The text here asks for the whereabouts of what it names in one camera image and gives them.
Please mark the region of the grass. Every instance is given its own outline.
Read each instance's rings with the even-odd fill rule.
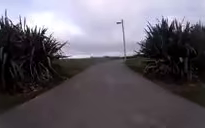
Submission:
[[[145,64],[143,63],[144,59],[145,58],[143,57],[128,59],[126,61],[126,65],[132,70],[143,74],[143,69],[145,67]],[[177,83],[167,83],[166,81],[164,82],[157,79],[151,80],[157,85],[171,91],[172,93],[205,107],[205,84],[179,85]]]
[[[106,58],[84,58],[84,59],[63,59],[54,62],[55,69],[59,71],[62,76],[68,76],[69,78],[82,72],[86,68],[110,60],[118,59],[117,57],[106,57]],[[0,93],[0,114],[8,111],[9,109],[27,102],[34,97],[50,90],[51,88],[59,85],[62,81],[55,81],[50,83],[48,88],[42,88],[31,93],[21,95],[9,95]]]

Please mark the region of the road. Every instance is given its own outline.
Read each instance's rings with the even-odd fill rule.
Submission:
[[[0,128],[205,128],[205,108],[113,61],[0,115]]]

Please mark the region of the cloud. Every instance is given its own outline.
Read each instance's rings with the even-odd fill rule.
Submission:
[[[205,0],[0,0],[0,15],[8,9],[16,19],[26,16],[30,24],[46,26],[60,40],[69,40],[69,54],[122,54],[124,19],[127,51],[138,49],[147,21],[162,16],[191,22],[205,21]]]

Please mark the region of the green bush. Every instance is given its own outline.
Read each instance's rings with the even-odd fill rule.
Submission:
[[[146,74],[205,82],[205,25],[162,18],[147,26],[138,54],[149,58]]]
[[[189,81],[196,78],[192,60],[197,56],[197,51],[190,43],[192,29],[189,22],[183,26],[177,20],[169,23],[164,18],[154,26],[149,24],[145,30],[146,39],[139,43],[140,53],[151,59],[147,61],[145,73]]]
[[[5,16],[0,18],[0,88],[4,91],[24,91],[45,85],[59,77],[52,61],[64,57],[59,43],[45,28],[30,28],[26,21],[18,24]]]

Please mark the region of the light pole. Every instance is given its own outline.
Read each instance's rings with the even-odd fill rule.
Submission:
[[[126,61],[126,43],[125,43],[125,28],[124,28],[124,20],[116,22],[116,24],[122,25],[122,34],[123,34],[123,45],[124,45],[124,61]]]

